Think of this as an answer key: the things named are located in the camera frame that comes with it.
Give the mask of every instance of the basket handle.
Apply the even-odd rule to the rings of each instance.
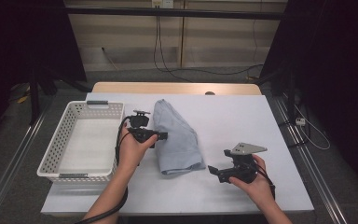
[[[107,101],[87,101],[87,106],[90,109],[108,109],[109,104]]]
[[[88,179],[89,175],[88,174],[60,174],[58,176],[58,178],[83,178],[83,179]]]

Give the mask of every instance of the gray cloth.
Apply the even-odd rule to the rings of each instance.
[[[156,142],[159,170],[164,175],[205,169],[197,143],[197,134],[165,100],[155,104],[155,130],[168,133],[168,139]]]

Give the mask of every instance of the black cable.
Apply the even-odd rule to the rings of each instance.
[[[288,145],[287,147],[288,148],[291,148],[291,147],[300,147],[302,145],[305,145],[309,142],[310,140],[308,138],[306,138],[305,140],[302,140],[301,142],[298,142],[298,143],[294,143],[292,145]]]
[[[286,125],[286,124],[290,124],[289,120],[286,120],[286,121],[284,121],[282,123],[279,123],[278,127],[282,127],[283,125]]]
[[[129,119],[131,116],[127,116],[125,117],[121,123],[120,123],[120,126],[118,127],[118,132],[117,132],[117,141],[116,141],[116,147],[115,147],[115,150],[116,150],[116,163],[118,165],[118,161],[119,161],[119,151],[120,151],[120,146],[121,146],[121,143],[123,142],[124,138],[130,134],[130,133],[126,133],[124,134],[124,136],[120,139],[120,135],[121,135],[121,130],[124,126],[124,123],[127,119]],[[85,224],[85,223],[92,223],[92,222],[95,222],[95,221],[98,221],[98,220],[101,220],[103,218],[106,218],[106,217],[109,217],[109,216],[112,216],[114,213],[118,212],[118,210],[120,210],[120,208],[124,205],[124,203],[127,201],[127,198],[128,198],[128,194],[129,194],[129,189],[126,188],[126,191],[124,192],[124,195],[123,197],[121,198],[120,202],[118,203],[118,205],[116,205],[114,208],[104,212],[104,213],[101,213],[100,215],[97,215],[97,216],[94,216],[94,217],[90,217],[90,218],[87,218],[87,219],[84,219],[84,220],[81,220],[79,222],[76,222],[76,224]]]
[[[310,115],[308,114],[308,108],[306,105],[304,105],[305,107],[305,117],[308,121],[308,123],[310,123]],[[307,134],[308,138],[310,138],[310,125],[308,125],[308,134]]]
[[[263,11],[263,0],[260,0],[260,12]],[[255,21],[253,21],[253,25],[252,25],[252,33],[253,33],[253,37],[254,37],[254,42],[255,42],[255,51],[254,51],[254,57],[253,57],[253,61],[255,63],[255,54],[257,53],[257,49],[258,49],[258,46],[257,46],[257,41],[255,40]]]
[[[118,205],[116,205],[114,208],[110,209],[107,212],[104,212],[100,215],[97,215],[95,217],[90,217],[84,220],[81,220],[79,222],[76,222],[76,224],[85,224],[85,223],[92,223],[98,220],[101,220],[103,218],[112,216],[114,213],[118,212],[118,210],[120,210],[120,208],[124,205],[124,203],[127,201],[129,195],[129,189],[126,188],[126,191],[124,192],[123,198],[121,199],[121,201],[118,203]]]
[[[269,184],[269,188],[271,190],[271,194],[272,194],[272,197],[275,199],[275,185],[274,183],[272,183],[272,180],[269,178],[269,176],[267,175],[267,171],[265,169],[263,169],[263,167],[261,167],[259,164],[257,164],[256,166],[258,167],[258,169],[255,169],[253,166],[251,166],[250,164],[248,163],[245,163],[243,162],[242,163],[243,165],[247,166],[249,169],[257,172],[258,174],[264,176],[264,178],[267,179],[268,181],[268,184]]]
[[[161,59],[162,62],[164,64],[165,70],[161,69],[157,66],[157,62],[156,62],[156,51],[157,51],[157,43],[159,42],[159,50],[160,50],[160,55],[161,55]],[[183,78],[183,77],[178,77],[175,74],[173,74],[172,72],[176,72],[176,71],[195,71],[195,72],[203,72],[203,73],[208,73],[208,74],[213,74],[213,75],[217,75],[217,76],[231,76],[231,75],[237,75],[243,72],[248,72],[249,70],[253,69],[253,68],[258,68],[259,66],[263,66],[264,64],[260,63],[260,64],[255,64],[252,66],[249,66],[245,69],[242,69],[240,71],[237,72],[232,72],[232,73],[216,73],[216,72],[211,72],[211,71],[206,71],[206,70],[202,70],[202,69],[197,69],[197,68],[176,68],[176,69],[169,69],[165,63],[164,60],[164,55],[162,52],[162,42],[161,42],[161,25],[159,22],[159,17],[157,17],[157,28],[156,28],[156,41],[155,41],[155,48],[154,48],[154,53],[153,53],[153,59],[154,59],[154,64],[156,66],[156,68],[160,71],[160,72],[168,72],[170,73],[171,76],[182,79],[184,81],[187,82],[192,82],[189,79]]]
[[[165,67],[166,70],[162,70],[162,69],[158,68],[157,63],[156,63],[157,41],[159,41],[159,51],[160,51],[162,63],[164,64],[164,67]],[[186,82],[192,82],[191,80],[188,80],[188,79],[186,79],[186,78],[178,77],[178,76],[174,75],[174,74],[172,73],[172,71],[171,71],[170,69],[168,69],[167,64],[165,63],[165,60],[164,60],[164,54],[162,53],[161,24],[159,23],[159,17],[157,17],[156,42],[155,42],[155,50],[154,50],[154,55],[153,55],[153,56],[154,56],[153,58],[154,58],[155,66],[156,66],[156,68],[157,68],[159,71],[161,71],[161,72],[168,72],[168,73],[170,73],[170,75],[173,76],[173,77],[182,79],[183,81],[186,81]]]

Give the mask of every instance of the electrical cable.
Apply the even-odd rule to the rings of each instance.
[[[308,114],[308,109],[307,109],[306,106],[305,106],[305,108],[306,108],[306,114],[307,114],[307,118],[308,118],[308,116],[309,116],[309,114]],[[285,120],[284,122],[279,123],[279,124],[278,124],[278,127],[282,127],[283,125],[291,125],[291,123],[290,123],[289,120]],[[288,148],[291,148],[291,147],[300,147],[300,146],[302,146],[302,145],[304,145],[304,144],[307,144],[307,143],[309,142],[309,138],[310,138],[310,126],[308,126],[308,133],[304,133],[304,134],[306,135],[306,139],[305,139],[305,140],[302,140],[301,142],[298,142],[298,143],[295,143],[295,144],[292,144],[292,145],[288,145],[287,147],[288,147]]]
[[[262,12],[262,11],[263,11],[263,0],[260,0],[260,12]],[[257,41],[255,40],[255,21],[256,20],[253,21],[253,25],[252,25],[252,33],[253,33],[253,38],[254,38],[254,42],[255,42],[255,52],[254,52],[254,56],[253,56],[254,64],[256,64],[255,54],[257,53],[257,50],[258,50]]]
[[[117,66],[115,65],[115,63],[113,63],[112,59],[109,57],[109,55],[107,55],[106,51],[104,48],[102,48],[103,50],[103,55],[107,58],[107,60],[115,67],[115,69],[118,71],[119,69],[117,68]]]
[[[308,137],[307,135],[306,135],[306,138],[307,138],[315,147],[317,147],[317,148],[319,148],[319,149],[321,149],[321,150],[327,150],[327,149],[329,149],[329,148],[331,147],[331,145],[330,145],[330,141],[327,139],[327,137],[326,137],[318,128],[316,128],[315,125],[313,125],[313,124],[301,113],[300,109],[299,109],[296,105],[295,105],[295,109],[296,109],[297,112],[301,115],[301,117],[302,117],[312,128],[314,128],[314,129],[326,140],[326,142],[327,142],[327,147],[320,147],[320,146],[316,145],[312,140],[310,140],[310,137]]]
[[[157,42],[158,42],[158,41],[159,41],[159,51],[160,51],[161,59],[162,59],[162,62],[163,62],[163,64],[164,64],[164,67],[165,67],[166,70],[160,69],[160,68],[158,68],[158,66],[157,66],[157,62],[156,62],[156,49],[157,49]],[[173,76],[173,77],[176,77],[176,78],[181,79],[181,80],[186,81],[186,82],[192,82],[192,81],[189,80],[189,79],[176,76],[170,69],[168,69],[167,64],[165,63],[165,60],[164,60],[164,54],[162,53],[161,25],[160,25],[160,22],[159,22],[159,17],[157,17],[156,41],[155,41],[155,49],[154,49],[154,53],[153,53],[153,59],[154,59],[155,66],[156,66],[156,68],[157,68],[159,71],[161,71],[161,72],[168,72],[168,73],[170,73],[170,75]]]
[[[253,166],[251,166],[250,164],[246,163],[246,162],[242,162],[241,164],[247,166],[249,169],[257,172],[258,174],[262,175],[264,178],[266,178],[266,180],[268,181],[269,184],[269,188],[271,189],[271,194],[272,197],[275,199],[275,189],[276,186],[274,185],[274,183],[272,183],[272,180],[269,178],[269,176],[267,175],[267,171],[265,169],[263,169],[263,167],[261,167],[259,164],[257,164],[256,166],[258,167],[258,169],[255,169]]]
[[[118,165],[118,162],[119,162],[119,151],[120,151],[120,146],[121,146],[121,143],[123,142],[124,138],[130,134],[130,133],[126,133],[124,134],[123,137],[121,137],[120,139],[120,135],[121,135],[121,130],[124,126],[124,123],[127,119],[131,118],[131,116],[127,116],[125,117],[121,123],[120,123],[120,126],[118,127],[118,133],[117,133],[117,141],[116,141],[116,147],[115,147],[115,150],[116,150],[116,163]],[[106,217],[109,217],[109,216],[112,216],[114,213],[118,212],[120,210],[120,208],[124,205],[124,203],[127,201],[127,198],[128,198],[128,194],[129,194],[129,190],[128,188],[126,188],[126,191],[124,192],[124,195],[123,197],[121,198],[120,202],[118,203],[118,205],[116,205],[114,208],[104,212],[104,213],[101,213],[100,215],[97,215],[97,216],[94,216],[94,217],[89,217],[87,219],[84,219],[84,220],[81,220],[79,222],[76,222],[76,224],[85,224],[85,223],[92,223],[92,222],[95,222],[95,221],[98,221],[98,220],[101,220],[103,218],[106,218]]]
[[[92,223],[92,222],[101,220],[103,218],[112,216],[114,213],[118,212],[118,210],[120,210],[120,208],[124,205],[124,203],[127,201],[128,195],[129,195],[129,190],[128,190],[128,188],[126,188],[126,191],[124,192],[123,198],[118,203],[118,205],[116,205],[114,208],[112,208],[109,211],[104,212],[104,213],[102,213],[100,215],[97,215],[95,217],[90,217],[90,218],[81,220],[79,222],[76,222],[76,224]]]
[[[156,61],[156,51],[157,51],[157,44],[159,42],[159,51],[160,51],[160,55],[161,55],[161,59],[162,62],[164,64],[165,69],[161,69],[157,66],[157,61]],[[154,64],[156,66],[156,68],[160,71],[160,72],[168,72],[170,73],[171,76],[182,79],[184,81],[187,82],[192,82],[189,79],[183,78],[183,77],[178,77],[175,74],[173,74],[172,72],[176,72],[176,71],[195,71],[195,72],[203,72],[203,73],[208,73],[208,74],[213,74],[213,75],[217,75],[217,76],[231,76],[231,75],[237,75],[243,72],[248,72],[249,70],[253,69],[253,68],[258,68],[259,66],[263,66],[264,64],[260,63],[260,64],[255,64],[255,65],[251,65],[248,66],[245,69],[242,69],[240,71],[237,72],[231,72],[231,73],[216,73],[216,72],[211,72],[211,71],[206,71],[206,70],[202,70],[202,69],[197,69],[197,68],[176,68],[176,69],[169,69],[165,63],[164,60],[164,55],[162,52],[162,41],[161,41],[161,25],[160,25],[160,21],[159,21],[159,17],[157,17],[157,29],[156,29],[156,41],[155,41],[155,48],[154,48],[154,53],[153,53],[153,59],[154,59]]]

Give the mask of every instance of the forearm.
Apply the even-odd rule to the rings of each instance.
[[[101,213],[104,213],[117,206],[123,198],[131,176],[131,172],[126,172],[117,168],[117,171],[113,175],[112,179],[107,184],[106,188],[103,190],[95,203],[92,205],[88,213],[84,216],[84,219],[98,216]],[[117,217],[118,212],[95,223],[116,223]]]
[[[286,214],[281,210],[281,208],[275,203],[269,203],[265,205],[258,206],[261,212],[266,217],[269,224],[291,224],[292,221],[286,216]]]

